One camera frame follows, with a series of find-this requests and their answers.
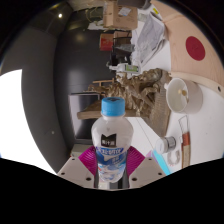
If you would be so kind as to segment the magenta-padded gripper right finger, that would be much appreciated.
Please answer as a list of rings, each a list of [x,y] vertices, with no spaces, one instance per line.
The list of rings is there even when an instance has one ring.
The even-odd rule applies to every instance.
[[[128,150],[126,172],[130,188],[140,188],[166,176],[153,157],[143,156],[134,147]]]

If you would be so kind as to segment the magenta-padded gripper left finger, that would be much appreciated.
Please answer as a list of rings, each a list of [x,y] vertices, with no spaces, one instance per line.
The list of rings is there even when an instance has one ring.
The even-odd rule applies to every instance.
[[[84,188],[96,188],[97,158],[93,146],[78,157],[71,156],[58,171],[57,175]]]

